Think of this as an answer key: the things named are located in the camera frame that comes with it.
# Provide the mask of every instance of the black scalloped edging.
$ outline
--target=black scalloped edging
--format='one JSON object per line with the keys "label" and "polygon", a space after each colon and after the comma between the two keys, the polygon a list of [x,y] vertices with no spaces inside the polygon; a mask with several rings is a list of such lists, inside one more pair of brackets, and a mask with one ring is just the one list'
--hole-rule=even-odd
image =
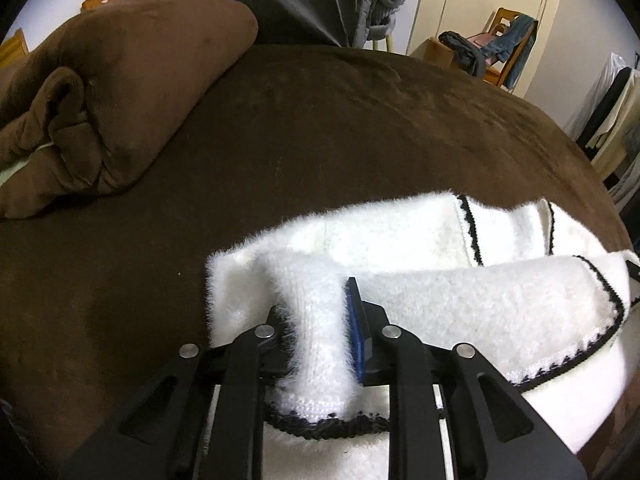
{"label": "black scalloped edging", "polygon": [[471,236],[471,248],[474,250],[474,258],[478,267],[482,267],[482,256],[480,255],[480,246],[478,245],[478,231],[476,230],[476,221],[474,215],[471,212],[469,201],[465,195],[456,195],[456,198],[460,200],[460,207],[465,212],[466,223],[469,224],[469,235]]}
{"label": "black scalloped edging", "polygon": [[[567,356],[564,358],[562,363],[552,365],[549,370],[540,369],[533,377],[525,378],[518,384],[512,383],[520,393],[528,392],[529,390],[540,386],[540,384],[546,383],[547,381],[568,372],[572,368],[577,367],[577,365],[584,362],[587,358],[602,348],[602,346],[611,339],[622,324],[625,309],[622,300],[620,300],[616,291],[613,290],[612,286],[610,286],[607,280],[604,279],[602,273],[589,260],[583,256],[574,256],[574,258],[578,258],[583,261],[596,275],[596,278],[602,284],[602,288],[609,296],[609,301],[614,305],[616,319],[613,325],[607,329],[603,335],[589,343],[586,350],[578,350],[573,358]],[[390,427],[388,419],[384,418],[379,413],[365,414],[360,412],[351,420],[341,420],[335,416],[335,413],[329,413],[327,418],[321,419],[318,422],[309,422],[306,418],[300,417],[296,412],[283,415],[277,412],[271,404],[265,405],[264,420],[276,430],[283,431],[293,436],[301,436],[306,440],[353,438],[355,436],[363,436],[366,434],[385,433],[389,431]]]}
{"label": "black scalloped edging", "polygon": [[330,438],[353,438],[366,434],[385,433],[389,431],[388,419],[379,413],[366,415],[359,412],[351,420],[337,418],[335,413],[329,413],[327,418],[318,422],[309,422],[296,412],[288,415],[279,413],[271,404],[265,406],[264,420],[276,430],[284,431],[293,436],[301,436],[306,440],[327,440]]}
{"label": "black scalloped edging", "polygon": [[554,255],[554,231],[556,229],[556,215],[554,213],[554,208],[551,206],[551,202],[549,202],[549,200],[546,200],[546,205],[548,205],[549,207],[549,213],[551,216],[551,222],[549,227],[549,256],[553,256]]}
{"label": "black scalloped edging", "polygon": [[586,361],[591,355],[602,348],[604,343],[611,339],[622,324],[622,319],[625,315],[625,307],[622,300],[620,300],[620,297],[616,294],[616,291],[613,290],[612,286],[604,279],[602,273],[589,260],[583,256],[574,256],[574,258],[578,258],[583,261],[596,275],[596,278],[602,284],[602,288],[609,295],[609,301],[614,305],[616,319],[614,320],[613,325],[611,325],[603,335],[587,345],[586,350],[578,350],[573,358],[567,356],[564,358],[562,363],[552,365],[549,370],[540,369],[533,377],[525,378],[522,382],[514,384],[520,393],[528,392],[529,390],[540,386],[540,384],[546,383],[547,381],[572,370],[572,368],[575,368],[577,365]]}

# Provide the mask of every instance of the chair backrest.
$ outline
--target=chair backrest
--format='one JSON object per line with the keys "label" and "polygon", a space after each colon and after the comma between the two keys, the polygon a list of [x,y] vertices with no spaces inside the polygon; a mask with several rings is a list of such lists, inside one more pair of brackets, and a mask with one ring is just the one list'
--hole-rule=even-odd
{"label": "chair backrest", "polygon": [[[500,7],[500,9],[498,9],[498,11],[495,13],[495,17],[491,23],[491,27],[489,27],[489,33],[493,34],[494,36],[497,36],[498,34],[500,35],[504,34],[509,28],[509,23],[511,23],[521,14],[522,13],[518,12],[517,10],[509,10],[509,9],[505,9],[504,7]],[[502,67],[502,71],[500,72],[500,79],[498,79],[498,83],[496,86],[499,86],[499,87],[502,86],[505,79],[507,79],[509,72],[513,68],[513,65],[515,64],[517,59],[520,57],[520,54],[522,53],[524,46],[527,44],[527,41],[529,40],[529,37],[533,34],[533,31],[535,30],[535,28],[536,28],[536,23],[532,23],[525,37],[522,38],[522,41],[516,46],[516,48],[513,49],[513,52],[509,56],[509,59],[506,61],[506,63]]]}

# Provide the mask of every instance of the black garment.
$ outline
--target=black garment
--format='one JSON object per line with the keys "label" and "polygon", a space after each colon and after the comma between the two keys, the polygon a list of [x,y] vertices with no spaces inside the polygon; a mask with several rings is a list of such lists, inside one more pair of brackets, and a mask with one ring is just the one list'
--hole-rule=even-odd
{"label": "black garment", "polygon": [[593,157],[598,153],[597,148],[587,148],[587,143],[593,137],[593,134],[596,133],[600,125],[604,122],[604,119],[610,114],[613,106],[616,104],[620,94],[622,94],[623,89],[626,86],[626,82],[629,81],[629,77],[631,76],[631,68],[624,67],[618,75],[613,80],[613,83],[607,90],[607,93],[602,98],[602,101],[598,103],[596,109],[589,117],[587,124],[585,125],[580,137],[575,141],[581,150],[589,157],[589,160],[593,160]]}
{"label": "black garment", "polygon": [[438,39],[453,50],[456,62],[466,73],[480,79],[484,77],[486,63],[478,47],[451,30],[440,34]]}

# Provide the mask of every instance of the beige garment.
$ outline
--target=beige garment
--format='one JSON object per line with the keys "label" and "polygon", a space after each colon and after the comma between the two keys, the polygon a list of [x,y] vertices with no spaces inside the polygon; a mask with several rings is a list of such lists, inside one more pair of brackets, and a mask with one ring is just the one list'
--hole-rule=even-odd
{"label": "beige garment", "polygon": [[624,135],[637,120],[640,120],[640,72],[633,70],[613,109],[587,143],[588,148],[599,148],[591,165],[601,179],[625,160]]}

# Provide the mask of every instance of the brown fleece fabric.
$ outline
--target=brown fleece fabric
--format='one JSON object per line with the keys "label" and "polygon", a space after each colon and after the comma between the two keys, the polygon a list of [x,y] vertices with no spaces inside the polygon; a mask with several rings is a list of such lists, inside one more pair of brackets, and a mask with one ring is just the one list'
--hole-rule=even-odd
{"label": "brown fleece fabric", "polygon": [[0,186],[0,218],[133,184],[256,33],[231,0],[113,0],[68,20],[0,72],[0,170],[32,154]]}
{"label": "brown fleece fabric", "polygon": [[182,344],[206,344],[208,254],[298,215],[447,189],[546,197],[609,251],[630,247],[538,108],[405,56],[254,46],[126,193],[0,222],[0,397],[56,469]]}

